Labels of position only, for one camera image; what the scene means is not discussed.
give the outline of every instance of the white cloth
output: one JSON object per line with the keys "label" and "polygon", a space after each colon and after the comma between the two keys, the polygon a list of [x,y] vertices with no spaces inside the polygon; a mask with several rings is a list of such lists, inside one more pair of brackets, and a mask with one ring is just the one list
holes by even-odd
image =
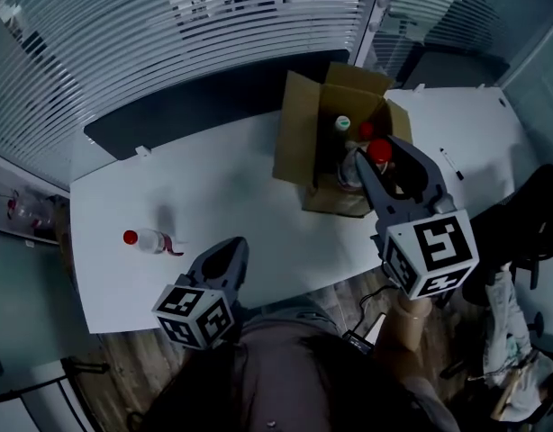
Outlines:
{"label": "white cloth", "polygon": [[[488,321],[483,372],[492,374],[487,380],[492,385],[506,387],[510,370],[532,350],[527,322],[517,303],[509,272],[496,275],[494,284],[486,286],[491,304]],[[502,421],[520,422],[528,418],[539,406],[539,386],[553,373],[553,361],[539,353],[522,374],[504,410]]]}

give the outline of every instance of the person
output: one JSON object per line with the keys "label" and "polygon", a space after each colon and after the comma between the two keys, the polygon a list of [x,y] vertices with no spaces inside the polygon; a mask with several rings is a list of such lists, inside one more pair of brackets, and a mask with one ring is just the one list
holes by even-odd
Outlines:
{"label": "person", "polygon": [[457,432],[414,354],[430,312],[397,293],[370,356],[308,298],[256,309],[238,343],[187,358],[140,430]]}

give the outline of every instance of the white bottle cap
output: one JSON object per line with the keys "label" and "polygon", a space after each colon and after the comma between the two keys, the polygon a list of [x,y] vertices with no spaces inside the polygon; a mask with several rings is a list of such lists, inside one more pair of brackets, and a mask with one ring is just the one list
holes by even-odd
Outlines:
{"label": "white bottle cap", "polygon": [[337,118],[337,121],[334,122],[334,128],[337,131],[346,131],[349,129],[350,126],[350,120],[349,117],[345,117],[344,115],[341,115]]}

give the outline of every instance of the cardboard box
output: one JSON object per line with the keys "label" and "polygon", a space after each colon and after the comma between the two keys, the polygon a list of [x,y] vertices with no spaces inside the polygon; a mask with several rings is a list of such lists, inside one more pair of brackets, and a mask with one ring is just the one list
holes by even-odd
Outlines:
{"label": "cardboard box", "polygon": [[369,121],[377,135],[412,143],[406,110],[383,97],[392,83],[382,74],[340,63],[331,63],[324,84],[288,72],[273,177],[306,187],[304,210],[351,218],[371,212],[362,191],[340,188],[327,143],[339,115],[350,118],[350,140],[358,140],[359,124]]}

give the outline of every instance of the window blinds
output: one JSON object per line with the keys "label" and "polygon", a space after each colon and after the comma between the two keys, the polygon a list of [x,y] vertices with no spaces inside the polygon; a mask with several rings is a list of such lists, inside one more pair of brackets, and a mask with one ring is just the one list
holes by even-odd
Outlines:
{"label": "window blinds", "polygon": [[553,0],[390,0],[364,66],[405,80],[415,56],[433,50],[481,56],[498,74],[552,22]]}
{"label": "window blinds", "polygon": [[[67,187],[80,176],[71,168],[75,139],[88,123],[159,89],[239,64],[353,50],[370,5],[0,0],[0,156]],[[95,152],[85,154],[86,170],[102,165],[90,161]]]}

